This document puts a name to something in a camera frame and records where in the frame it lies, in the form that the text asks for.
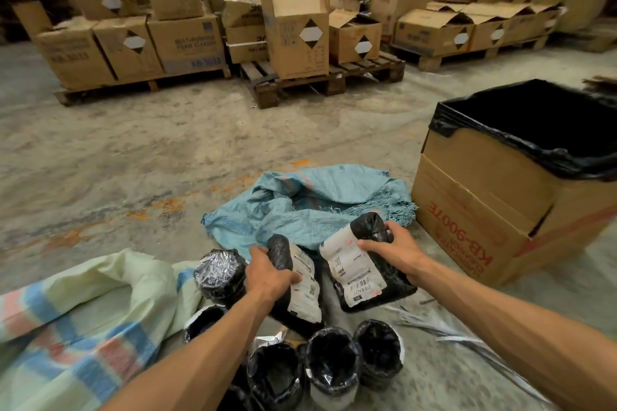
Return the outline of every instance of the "person's left hand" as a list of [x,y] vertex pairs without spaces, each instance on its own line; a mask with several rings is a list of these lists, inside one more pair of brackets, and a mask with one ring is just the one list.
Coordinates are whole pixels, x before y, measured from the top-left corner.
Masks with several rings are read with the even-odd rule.
[[246,267],[246,292],[258,291],[266,300],[276,302],[290,285],[302,281],[302,275],[290,270],[277,270],[270,262],[266,249],[251,247],[252,261]]

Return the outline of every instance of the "black plastic package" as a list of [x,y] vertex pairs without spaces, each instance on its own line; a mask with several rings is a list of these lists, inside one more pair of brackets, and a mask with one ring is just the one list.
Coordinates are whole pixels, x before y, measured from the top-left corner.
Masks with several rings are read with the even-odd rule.
[[289,343],[258,347],[247,364],[253,397],[265,411],[295,409],[304,393],[302,361]]
[[319,256],[310,257],[279,234],[274,234],[266,247],[268,257],[277,270],[292,270],[302,275],[302,281],[291,286],[274,303],[270,316],[304,338],[309,338],[323,328],[323,293],[320,285],[323,262]]
[[304,366],[313,401],[326,411],[340,411],[355,399],[360,382],[360,348],[349,332],[322,328],[307,342]]
[[385,321],[365,320],[359,324],[353,340],[360,345],[360,383],[382,391],[403,369],[405,345]]
[[429,128],[488,134],[561,179],[617,179],[617,102],[528,80],[437,104]]
[[204,333],[208,328],[218,322],[227,313],[225,306],[211,304],[198,310],[195,315],[184,324],[184,342],[189,343],[192,339]]
[[219,411],[257,411],[258,408],[253,406],[251,395],[234,384],[229,385],[229,388],[223,395],[223,399],[217,407]]
[[213,249],[199,261],[193,276],[205,298],[230,308],[246,293],[246,265],[235,249]]
[[356,244],[359,239],[392,243],[393,236],[381,217],[369,212],[328,237],[319,249],[344,312],[361,312],[418,290],[386,259],[360,250]]

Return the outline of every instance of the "forearm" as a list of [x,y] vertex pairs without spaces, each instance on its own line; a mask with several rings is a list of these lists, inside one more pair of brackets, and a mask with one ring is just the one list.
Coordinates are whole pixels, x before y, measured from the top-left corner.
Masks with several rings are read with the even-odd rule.
[[103,411],[211,411],[272,308],[253,291],[221,320],[120,390]]
[[413,281],[563,408],[617,409],[617,343],[436,262]]

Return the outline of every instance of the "concrete floor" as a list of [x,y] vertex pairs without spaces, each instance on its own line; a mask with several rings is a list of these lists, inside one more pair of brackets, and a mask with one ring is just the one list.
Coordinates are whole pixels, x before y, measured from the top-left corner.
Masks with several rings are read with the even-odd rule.
[[[131,247],[169,262],[199,259],[215,243],[199,221],[263,171],[355,162],[389,169],[411,187],[435,104],[539,77],[573,87],[617,62],[560,48],[517,51],[439,74],[407,66],[403,82],[354,82],[325,98],[308,87],[278,108],[254,108],[238,80],[139,93],[64,108],[58,81],[29,43],[0,48],[0,293]],[[417,224],[432,257],[455,267]],[[617,226],[587,254],[504,290],[617,339]],[[414,312],[420,293],[405,301]],[[356,314],[388,319],[383,309]],[[362,390],[354,407],[540,409],[466,349],[403,329],[407,364],[386,394]]]

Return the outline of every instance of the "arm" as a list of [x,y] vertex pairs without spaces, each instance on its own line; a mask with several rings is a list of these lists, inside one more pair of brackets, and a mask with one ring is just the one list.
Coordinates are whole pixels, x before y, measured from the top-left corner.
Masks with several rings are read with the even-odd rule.
[[301,276],[251,248],[246,295],[212,328],[131,380],[101,411],[213,411],[274,302]]
[[423,254],[405,228],[387,225],[393,244],[358,246],[403,271],[559,406],[617,409],[617,342],[454,272]]

